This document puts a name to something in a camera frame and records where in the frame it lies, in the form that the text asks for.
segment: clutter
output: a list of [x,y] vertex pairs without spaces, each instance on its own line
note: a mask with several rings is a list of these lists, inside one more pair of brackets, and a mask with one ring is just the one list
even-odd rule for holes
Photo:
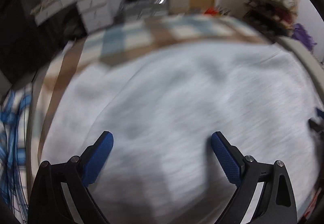
[[244,19],[269,39],[276,35],[291,36],[297,18],[299,0],[245,0],[250,11]]
[[204,15],[211,15],[211,16],[230,16],[231,11],[229,9],[223,9],[219,6],[217,7],[210,7],[205,12]]
[[36,7],[34,7],[30,14],[35,16],[38,13],[40,13],[40,11],[44,10],[45,8],[49,7],[52,3],[54,3],[55,1],[58,0],[43,0],[40,4],[38,4]]
[[115,18],[115,23],[132,22],[152,16],[167,16],[168,0],[138,0],[124,3]]
[[294,25],[294,33],[291,37],[302,42],[310,52],[313,52],[314,46],[317,45],[317,43],[314,42],[313,37],[311,37],[304,26],[299,23]]

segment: blanket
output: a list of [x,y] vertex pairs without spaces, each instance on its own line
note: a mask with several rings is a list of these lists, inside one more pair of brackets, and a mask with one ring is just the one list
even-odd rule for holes
[[267,44],[268,41],[250,26],[232,17],[205,15],[147,18],[97,32],[82,39],[66,54],[58,55],[35,79],[31,108],[31,174],[28,193],[38,171],[43,146],[57,107],[70,81],[89,64],[101,62],[115,67],[166,46],[197,42],[203,39]]
[[0,192],[12,213],[27,223],[26,129],[31,84],[10,91],[0,111]]
[[308,74],[277,45],[173,45],[74,76],[41,160],[66,162],[110,131],[114,147],[90,192],[111,223],[214,223],[236,188],[210,148],[221,131],[243,155],[285,163],[298,209],[320,168],[307,126],[315,107]]

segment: red object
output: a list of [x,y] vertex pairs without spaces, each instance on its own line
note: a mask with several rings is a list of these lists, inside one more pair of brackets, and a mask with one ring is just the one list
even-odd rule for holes
[[212,16],[216,16],[218,15],[218,10],[215,10],[213,7],[208,8],[205,13],[205,15],[212,15]]
[[276,7],[275,14],[280,18],[280,20],[282,20],[286,16],[287,11],[285,11],[285,10],[283,10],[281,8]]

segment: bed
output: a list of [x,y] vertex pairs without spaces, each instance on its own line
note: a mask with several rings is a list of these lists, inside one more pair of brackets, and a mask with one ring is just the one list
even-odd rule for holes
[[[194,15],[149,18],[106,29],[80,40],[68,52],[58,55],[49,66],[40,70],[33,82],[32,103],[26,128],[25,197],[27,194],[30,196],[47,134],[73,77],[95,62],[114,68],[169,45],[201,40],[239,44],[269,43],[254,29],[232,17]],[[324,71],[320,64],[298,41],[283,37],[278,43],[286,50],[292,51],[304,65],[323,101]],[[316,189],[310,190],[308,198],[298,208],[299,218],[315,195]]]

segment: metal screw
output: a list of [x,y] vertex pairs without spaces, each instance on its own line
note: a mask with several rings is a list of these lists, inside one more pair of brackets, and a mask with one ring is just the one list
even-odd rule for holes
[[253,161],[254,161],[253,156],[245,156],[245,159],[246,159],[248,162],[253,162]]
[[48,165],[48,162],[47,161],[43,161],[40,166],[41,167],[47,167],[47,165]]
[[280,166],[280,167],[283,167],[285,164],[281,160],[278,160],[277,165]]
[[77,161],[79,161],[79,157],[78,156],[72,156],[71,162],[76,163]]

